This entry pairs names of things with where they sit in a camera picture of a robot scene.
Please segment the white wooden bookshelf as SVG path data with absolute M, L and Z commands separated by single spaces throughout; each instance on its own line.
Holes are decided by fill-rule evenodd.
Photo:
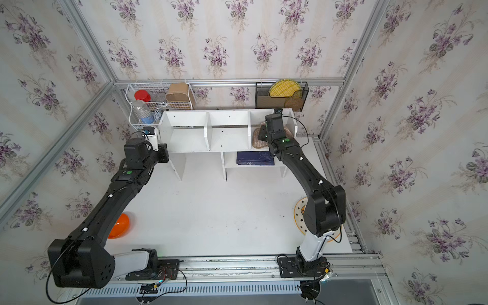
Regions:
M 238 167 L 238 152 L 261 150 L 252 145 L 254 132 L 265 116 L 273 113 L 272 109 L 166 111 L 156 134 L 167 145 L 169 163 L 179 180 L 191 153 L 219 154 L 222 175 L 227 179 L 227 169 Z

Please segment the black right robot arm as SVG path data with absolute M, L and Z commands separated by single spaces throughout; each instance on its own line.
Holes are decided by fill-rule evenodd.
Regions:
M 296 139 L 287 137 L 282 112 L 276 108 L 265 117 L 258 139 L 267 143 L 269 152 L 291 171 L 306 193 L 308 202 L 302 219 L 307 232 L 297 248 L 296 262 L 307 268 L 320 262 L 327 238 L 336 243 L 342 240 L 343 235 L 333 235 L 341 231 L 346 220 L 346 193 L 342 186 L 333 185 L 319 173 Z

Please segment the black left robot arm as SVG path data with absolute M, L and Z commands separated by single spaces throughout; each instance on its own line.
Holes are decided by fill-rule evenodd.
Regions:
M 133 138 L 108 190 L 86 219 L 63 240 L 48 248 L 51 276 L 61 288 L 103 288 L 111 279 L 156 264 L 152 250 L 111 255 L 105 244 L 126 206 L 148 183 L 157 163 L 169 161 L 166 144 Z

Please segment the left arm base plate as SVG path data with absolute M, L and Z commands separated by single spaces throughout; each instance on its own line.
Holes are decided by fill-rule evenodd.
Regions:
M 149 263 L 147 268 L 128 273 L 126 281 L 175 280 L 178 275 L 179 259 L 159 259 L 156 264 Z

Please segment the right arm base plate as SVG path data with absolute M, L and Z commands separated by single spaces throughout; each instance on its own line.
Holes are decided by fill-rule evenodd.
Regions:
M 330 271 L 325 257 L 307 262 L 301 257 L 280 254 L 276 258 L 281 278 L 321 278 Z

